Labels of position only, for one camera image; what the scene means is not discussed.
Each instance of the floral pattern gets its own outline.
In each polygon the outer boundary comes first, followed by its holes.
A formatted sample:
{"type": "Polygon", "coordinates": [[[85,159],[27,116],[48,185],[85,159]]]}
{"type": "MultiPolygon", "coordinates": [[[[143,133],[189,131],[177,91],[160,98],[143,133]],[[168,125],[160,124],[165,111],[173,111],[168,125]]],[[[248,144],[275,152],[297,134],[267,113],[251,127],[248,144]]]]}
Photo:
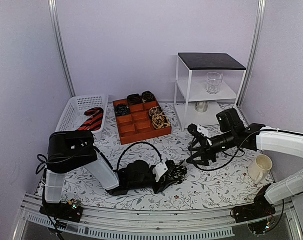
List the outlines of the floral pattern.
{"type": "MultiPolygon", "coordinates": [[[[172,134],[147,140],[155,145],[162,154],[164,161],[174,160],[176,163],[189,157],[188,146],[192,136],[185,130],[181,132],[173,104],[161,104],[172,125],[172,134]]],[[[221,105],[222,110],[232,105],[221,105]]],[[[106,122],[98,148],[106,155],[111,164],[116,167],[117,160],[129,146],[121,145],[112,104],[108,105],[106,122]]],[[[212,136],[221,134],[218,125],[206,127],[212,136]]],[[[246,204],[253,201],[259,189],[273,182],[268,175],[262,183],[256,185],[248,175],[248,166],[256,158],[258,152],[245,150],[245,155],[235,158],[228,166],[217,171],[200,171],[191,164],[186,164],[187,176],[179,185],[172,185],[160,194],[155,194],[151,188],[131,190],[128,195],[111,196],[85,168],[81,167],[69,172],[65,177],[62,199],[72,198],[81,200],[83,205],[123,210],[140,211],[180,211],[219,208],[246,204]]],[[[150,165],[157,164],[157,153],[147,145],[134,146],[122,158],[121,167],[135,160],[145,160],[150,165]]],[[[219,153],[217,162],[211,163],[208,169],[217,168],[225,164],[229,156],[219,153]]],[[[36,195],[42,195],[43,184],[40,183],[36,195]]]]}

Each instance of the beige mug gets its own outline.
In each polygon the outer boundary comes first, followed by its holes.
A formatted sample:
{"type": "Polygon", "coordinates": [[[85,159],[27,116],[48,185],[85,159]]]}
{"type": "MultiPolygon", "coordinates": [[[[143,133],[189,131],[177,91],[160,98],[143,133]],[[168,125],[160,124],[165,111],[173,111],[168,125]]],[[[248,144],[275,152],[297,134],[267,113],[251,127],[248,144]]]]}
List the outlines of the beige mug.
{"type": "Polygon", "coordinates": [[[259,155],[255,161],[249,165],[248,174],[254,180],[255,184],[259,184],[266,178],[272,167],[273,162],[268,156],[259,155]]]}

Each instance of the striped tie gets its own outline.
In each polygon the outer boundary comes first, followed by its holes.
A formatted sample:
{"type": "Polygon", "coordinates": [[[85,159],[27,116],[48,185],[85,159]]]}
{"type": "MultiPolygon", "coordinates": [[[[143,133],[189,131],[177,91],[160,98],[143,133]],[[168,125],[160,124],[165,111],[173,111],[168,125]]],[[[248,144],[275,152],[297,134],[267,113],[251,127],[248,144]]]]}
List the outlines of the striped tie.
{"type": "Polygon", "coordinates": [[[101,129],[104,117],[104,110],[101,107],[94,107],[85,112],[86,116],[91,116],[78,131],[97,131],[101,129]]]}

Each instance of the shelf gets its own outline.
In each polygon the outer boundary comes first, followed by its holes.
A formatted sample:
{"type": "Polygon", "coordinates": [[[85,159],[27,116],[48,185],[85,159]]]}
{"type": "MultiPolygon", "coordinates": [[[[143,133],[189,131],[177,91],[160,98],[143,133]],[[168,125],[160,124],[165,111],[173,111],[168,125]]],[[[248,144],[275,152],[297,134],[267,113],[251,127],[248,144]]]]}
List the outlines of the shelf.
{"type": "MultiPolygon", "coordinates": [[[[200,124],[202,126],[212,126],[219,124],[216,115],[220,113],[222,109],[218,103],[211,102],[206,112],[196,111],[195,105],[195,103],[188,104],[186,119],[183,121],[185,123],[185,128],[187,128],[190,124],[200,124]]],[[[175,110],[179,122],[182,123],[185,113],[185,104],[175,105],[175,110]]]]}
{"type": "Polygon", "coordinates": [[[229,56],[227,53],[178,53],[180,59],[189,70],[239,70],[246,67],[229,56]]]}
{"type": "MultiPolygon", "coordinates": [[[[178,80],[177,84],[181,94],[186,101],[188,81],[178,80]]],[[[236,99],[236,97],[236,93],[224,81],[221,83],[220,92],[217,94],[209,94],[206,91],[206,83],[204,81],[191,81],[189,102],[231,100],[236,99]]]]}

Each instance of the white basket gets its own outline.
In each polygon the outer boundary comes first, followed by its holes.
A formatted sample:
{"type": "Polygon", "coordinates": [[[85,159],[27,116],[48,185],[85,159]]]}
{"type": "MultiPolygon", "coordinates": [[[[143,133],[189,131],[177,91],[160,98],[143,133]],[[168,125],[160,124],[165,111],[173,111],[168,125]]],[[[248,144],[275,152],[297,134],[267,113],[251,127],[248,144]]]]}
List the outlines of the white basket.
{"type": "Polygon", "coordinates": [[[72,97],[60,117],[56,132],[75,131],[79,129],[80,126],[90,118],[85,115],[85,112],[89,109],[100,107],[103,109],[101,128],[97,131],[91,131],[95,142],[100,141],[106,120],[108,98],[108,95],[72,97]]]}

